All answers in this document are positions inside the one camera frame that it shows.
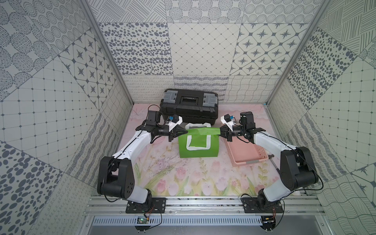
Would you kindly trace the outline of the green insulated delivery bag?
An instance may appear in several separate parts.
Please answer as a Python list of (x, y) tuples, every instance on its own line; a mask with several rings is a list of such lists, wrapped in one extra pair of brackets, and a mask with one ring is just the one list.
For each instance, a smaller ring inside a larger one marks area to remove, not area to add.
[(187, 134), (178, 138), (180, 158), (217, 157), (220, 129), (210, 123), (188, 123)]

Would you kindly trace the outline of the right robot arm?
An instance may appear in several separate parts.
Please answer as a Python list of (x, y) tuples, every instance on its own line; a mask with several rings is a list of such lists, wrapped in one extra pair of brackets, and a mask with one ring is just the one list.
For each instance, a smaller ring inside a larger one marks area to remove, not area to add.
[(280, 179), (259, 191), (258, 208), (265, 210), (279, 204), (282, 199), (296, 191), (323, 182), (308, 148), (289, 145), (269, 135), (265, 129), (257, 128), (252, 112), (241, 113), (239, 123), (229, 114), (222, 116), (220, 120), (223, 123), (220, 127), (220, 136), (228, 142), (231, 142), (233, 137), (242, 136), (248, 142), (266, 149), (280, 159), (280, 166), (277, 168)]

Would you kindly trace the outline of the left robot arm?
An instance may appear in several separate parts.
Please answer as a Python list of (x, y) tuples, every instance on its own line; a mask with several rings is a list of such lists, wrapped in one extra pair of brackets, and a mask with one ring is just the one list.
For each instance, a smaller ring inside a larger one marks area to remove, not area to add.
[(161, 112), (148, 111), (146, 119), (136, 128), (132, 139), (111, 157), (105, 156), (99, 164), (97, 191), (105, 197), (126, 199), (141, 205), (151, 205), (150, 190), (141, 188), (135, 183), (133, 164), (147, 145), (151, 145), (160, 137), (168, 137), (168, 141), (187, 134), (180, 126), (183, 118), (178, 115), (168, 117), (160, 124)]

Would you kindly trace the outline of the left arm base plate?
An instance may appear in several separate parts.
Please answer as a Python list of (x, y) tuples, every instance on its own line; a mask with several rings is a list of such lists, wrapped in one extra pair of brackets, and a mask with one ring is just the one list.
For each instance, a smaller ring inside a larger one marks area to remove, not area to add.
[(130, 202), (127, 203), (126, 213), (164, 213), (166, 207), (166, 198), (152, 197), (145, 203)]

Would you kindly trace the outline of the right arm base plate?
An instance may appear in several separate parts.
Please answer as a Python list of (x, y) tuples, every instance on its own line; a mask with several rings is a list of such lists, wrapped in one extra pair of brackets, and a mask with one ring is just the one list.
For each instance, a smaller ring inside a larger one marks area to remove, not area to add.
[(280, 201), (269, 202), (255, 197), (240, 199), (245, 213), (282, 213), (284, 211)]

